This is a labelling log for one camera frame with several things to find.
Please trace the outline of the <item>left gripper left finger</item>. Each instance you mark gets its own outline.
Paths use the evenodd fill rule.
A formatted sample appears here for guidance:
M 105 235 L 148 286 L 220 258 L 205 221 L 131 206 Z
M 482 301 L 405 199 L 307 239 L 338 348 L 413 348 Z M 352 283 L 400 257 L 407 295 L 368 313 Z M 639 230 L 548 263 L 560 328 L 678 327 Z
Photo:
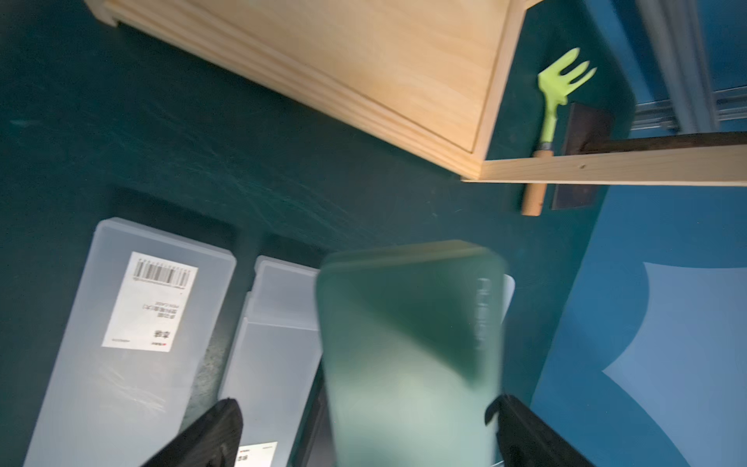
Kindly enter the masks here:
M 218 401 L 143 467 L 234 467 L 243 417 L 237 400 Z

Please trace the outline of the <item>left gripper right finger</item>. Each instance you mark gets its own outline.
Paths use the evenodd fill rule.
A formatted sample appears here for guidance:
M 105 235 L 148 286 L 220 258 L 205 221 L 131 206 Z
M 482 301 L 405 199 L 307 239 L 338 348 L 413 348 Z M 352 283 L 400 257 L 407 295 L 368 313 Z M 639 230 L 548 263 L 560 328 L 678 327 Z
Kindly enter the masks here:
M 593 467 L 577 449 L 513 395 L 500 395 L 484 413 L 497 419 L 496 439 L 503 465 L 511 467 Z

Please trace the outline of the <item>frosted case with barcode label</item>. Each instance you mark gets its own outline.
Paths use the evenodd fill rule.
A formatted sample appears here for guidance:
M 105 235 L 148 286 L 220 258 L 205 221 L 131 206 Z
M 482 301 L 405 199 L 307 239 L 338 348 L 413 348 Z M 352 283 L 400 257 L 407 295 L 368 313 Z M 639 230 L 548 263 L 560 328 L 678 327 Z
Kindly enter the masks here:
M 255 263 L 219 395 L 243 416 L 238 466 L 288 464 L 322 355 L 317 270 L 268 256 Z

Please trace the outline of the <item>frosted case with cap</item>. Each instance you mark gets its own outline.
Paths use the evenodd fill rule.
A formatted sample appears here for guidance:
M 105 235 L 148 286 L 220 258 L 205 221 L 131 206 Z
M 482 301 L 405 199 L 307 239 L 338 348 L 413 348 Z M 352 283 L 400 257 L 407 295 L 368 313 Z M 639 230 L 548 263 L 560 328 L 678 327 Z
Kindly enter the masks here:
M 235 270 L 226 249 L 101 221 L 28 466 L 139 466 L 179 432 Z

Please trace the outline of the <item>dark green pencil case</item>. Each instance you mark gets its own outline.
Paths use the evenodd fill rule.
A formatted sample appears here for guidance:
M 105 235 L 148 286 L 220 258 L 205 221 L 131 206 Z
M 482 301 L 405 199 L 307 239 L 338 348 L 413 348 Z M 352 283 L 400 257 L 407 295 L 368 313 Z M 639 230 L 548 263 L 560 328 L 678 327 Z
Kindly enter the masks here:
M 339 252 L 315 283 L 337 463 L 488 466 L 507 264 L 466 241 Z

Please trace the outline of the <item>teal translucent pencil case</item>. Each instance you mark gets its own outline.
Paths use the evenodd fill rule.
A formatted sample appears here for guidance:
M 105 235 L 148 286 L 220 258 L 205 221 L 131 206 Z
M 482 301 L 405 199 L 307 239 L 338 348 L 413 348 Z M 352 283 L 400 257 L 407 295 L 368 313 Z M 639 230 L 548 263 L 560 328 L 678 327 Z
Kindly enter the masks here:
M 514 294 L 516 291 L 516 281 L 515 278 L 509 276 L 509 274 L 505 274 L 504 276 L 504 287 L 503 287 L 503 307 L 502 307 L 502 320 L 505 320 L 508 310 L 510 308 L 511 302 L 513 300 Z

